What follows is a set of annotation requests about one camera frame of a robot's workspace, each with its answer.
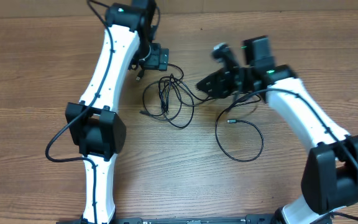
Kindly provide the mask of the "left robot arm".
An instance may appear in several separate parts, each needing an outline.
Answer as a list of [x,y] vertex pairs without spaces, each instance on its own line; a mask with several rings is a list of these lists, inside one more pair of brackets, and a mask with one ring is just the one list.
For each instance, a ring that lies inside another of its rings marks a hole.
[[118,107],[129,70],[166,71],[169,50],[156,43],[153,24],[160,9],[154,0],[114,3],[101,19],[104,40],[93,76],[78,103],[67,104],[65,129],[79,147],[86,173],[86,203],[77,223],[113,223],[114,166],[126,140]]

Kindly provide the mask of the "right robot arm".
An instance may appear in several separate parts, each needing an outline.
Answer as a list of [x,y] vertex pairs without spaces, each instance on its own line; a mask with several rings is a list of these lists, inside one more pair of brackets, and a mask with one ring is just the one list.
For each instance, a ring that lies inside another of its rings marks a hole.
[[223,67],[197,83],[212,98],[234,96],[239,106],[259,96],[292,128],[307,151],[301,195],[272,214],[250,214],[246,223],[331,223],[358,203],[358,135],[337,125],[312,99],[288,65],[277,65],[267,36],[243,42],[244,67],[225,43],[212,57]]

